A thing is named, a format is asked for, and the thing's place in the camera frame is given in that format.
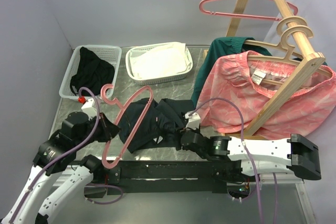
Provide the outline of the pink hanger front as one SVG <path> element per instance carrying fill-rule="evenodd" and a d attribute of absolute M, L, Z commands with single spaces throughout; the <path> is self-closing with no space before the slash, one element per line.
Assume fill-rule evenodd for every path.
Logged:
<path fill-rule="evenodd" d="M 151 104 L 152 104 L 152 101 L 153 101 L 153 91 L 151 89 L 150 86 L 143 86 L 141 87 L 138 91 L 136 91 L 133 95 L 131 95 L 127 101 L 125 102 L 125 104 L 122 104 L 117 98 L 114 98 L 113 100 L 110 100 L 107 98 L 106 96 L 106 91 L 108 89 L 112 89 L 114 86 L 113 84 L 105 84 L 102 88 L 101 88 L 101 91 L 100 91 L 100 94 L 101 94 L 101 98 L 103 100 L 104 103 L 108 104 L 108 105 L 117 105 L 120 109 L 116 119 L 115 119 L 115 122 L 114 124 L 115 125 L 118 125 L 123 114 L 125 113 L 126 109 L 129 107 L 129 105 L 133 102 L 133 100 L 135 98 L 137 98 L 137 96 L 139 96 L 140 94 L 142 94 L 144 91 L 148 91 L 149 92 L 149 99 L 143 109 L 143 111 L 141 112 L 137 122 L 135 123 L 131 133 L 129 134 L 127 140 L 125 141 L 121 151 L 120 151 L 120 154 L 115 158 L 115 160 L 112 162 L 112 163 L 109 163 L 108 160 L 107 160 L 107 154 L 108 154 L 108 151 L 109 151 L 109 148 L 110 148 L 110 144 L 111 144 L 111 141 L 108 141 L 106 142 L 105 144 L 105 147 L 104 147 L 104 150 L 103 150 L 103 153 L 102 153 L 102 164 L 103 166 L 106 168 L 106 169 L 113 169 L 117 166 L 118 162 L 120 161 L 120 159 L 122 158 L 123 154 L 125 153 L 125 151 L 127 150 L 129 144 L 131 143 L 133 137 L 135 136 L 141 122 L 143 121 L 146 113 L 148 112 Z"/>

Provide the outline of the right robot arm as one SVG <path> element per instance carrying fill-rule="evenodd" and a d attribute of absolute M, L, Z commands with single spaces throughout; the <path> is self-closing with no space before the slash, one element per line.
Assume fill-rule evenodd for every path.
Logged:
<path fill-rule="evenodd" d="M 264 173 L 292 172 L 304 180 L 320 180 L 317 145 L 300 134 L 279 140 L 241 140 L 233 136 L 207 138 L 195 130 L 181 137 L 182 149 L 214 162 L 238 162 L 230 168 L 233 180 Z"/>

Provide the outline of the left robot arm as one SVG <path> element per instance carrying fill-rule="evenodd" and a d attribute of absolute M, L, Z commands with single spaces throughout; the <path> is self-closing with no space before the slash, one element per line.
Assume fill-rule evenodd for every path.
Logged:
<path fill-rule="evenodd" d="M 108 172 L 101 159 L 84 157 L 70 177 L 54 192 L 51 188 L 74 161 L 77 151 L 92 142 L 106 143 L 117 136 L 120 128 L 104 113 L 90 118 L 83 112 L 72 112 L 42 143 L 33 160 L 28 180 L 9 213 L 1 223 L 51 223 L 62 203 L 90 183 L 101 187 Z"/>

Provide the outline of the dark navy shorts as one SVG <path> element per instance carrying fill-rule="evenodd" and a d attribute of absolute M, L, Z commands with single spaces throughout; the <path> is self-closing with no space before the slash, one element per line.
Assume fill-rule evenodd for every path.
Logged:
<path fill-rule="evenodd" d="M 121 128 L 119 138 L 125 143 L 141 115 L 148 99 L 132 102 L 124 112 L 118 126 Z M 128 151 L 151 148 L 181 147 L 182 129 L 186 127 L 184 115 L 195 109 L 192 100 L 161 99 L 152 101 L 144 119 L 128 145 Z"/>

